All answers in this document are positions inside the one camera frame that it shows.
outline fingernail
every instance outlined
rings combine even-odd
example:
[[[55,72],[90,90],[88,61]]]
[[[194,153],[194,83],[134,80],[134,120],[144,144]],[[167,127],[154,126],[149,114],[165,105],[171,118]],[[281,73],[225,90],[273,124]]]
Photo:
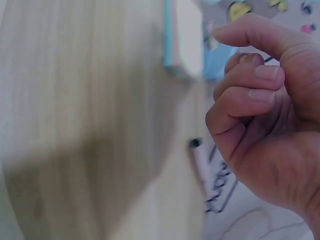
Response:
[[[275,81],[279,72],[279,66],[258,66],[255,69],[255,75],[264,80]]]
[[[246,55],[243,55],[241,58],[240,58],[240,61],[239,61],[241,64],[243,63],[256,63],[258,62],[258,54],[256,53],[253,53],[253,54],[246,54]]]
[[[275,100],[276,92],[264,89],[251,89],[249,91],[249,97],[258,102],[273,103]]]

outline hand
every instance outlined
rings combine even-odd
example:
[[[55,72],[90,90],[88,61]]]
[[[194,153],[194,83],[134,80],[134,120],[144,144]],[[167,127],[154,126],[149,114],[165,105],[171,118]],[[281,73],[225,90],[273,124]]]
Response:
[[[257,53],[230,58],[206,115],[213,140],[241,182],[300,214],[320,239],[320,46],[254,14],[213,35],[280,61],[265,66]]]

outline finger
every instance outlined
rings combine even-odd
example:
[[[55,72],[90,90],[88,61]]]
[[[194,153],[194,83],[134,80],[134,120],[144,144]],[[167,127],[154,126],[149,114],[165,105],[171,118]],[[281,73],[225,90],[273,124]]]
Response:
[[[237,66],[240,63],[240,59],[247,55],[247,53],[236,53],[232,57],[229,58],[229,60],[226,62],[224,67],[224,74],[227,74],[231,69],[233,69],[235,66]]]
[[[227,74],[240,63],[254,63],[256,66],[260,66],[264,62],[264,58],[259,53],[237,53],[229,58],[224,67],[224,74]]]
[[[257,67],[252,63],[241,63],[224,76],[214,89],[213,98],[217,101],[231,86],[277,91],[284,85],[284,82],[285,72],[280,66],[260,65]]]
[[[277,60],[291,47],[311,41],[308,34],[297,33],[252,13],[216,28],[213,35],[223,44],[235,47],[253,46]]]
[[[206,114],[207,128],[227,160],[246,132],[240,118],[268,113],[275,104],[275,92],[265,89],[229,87]]]

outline yellow sticker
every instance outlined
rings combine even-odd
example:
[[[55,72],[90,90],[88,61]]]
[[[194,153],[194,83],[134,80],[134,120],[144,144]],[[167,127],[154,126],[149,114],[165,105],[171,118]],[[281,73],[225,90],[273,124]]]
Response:
[[[244,2],[234,2],[229,6],[229,19],[231,22],[237,20],[238,18],[250,13],[252,7]]]
[[[286,0],[269,0],[269,6],[270,6],[270,8],[277,6],[276,9],[279,12],[285,12],[288,9],[288,5],[287,5]]]

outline wooden surface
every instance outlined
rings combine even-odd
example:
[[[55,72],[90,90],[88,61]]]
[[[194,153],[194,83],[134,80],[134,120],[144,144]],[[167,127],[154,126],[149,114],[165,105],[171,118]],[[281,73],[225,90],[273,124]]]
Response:
[[[161,66],[163,1],[1,8],[0,161],[21,238],[199,240],[186,149],[205,90]]]

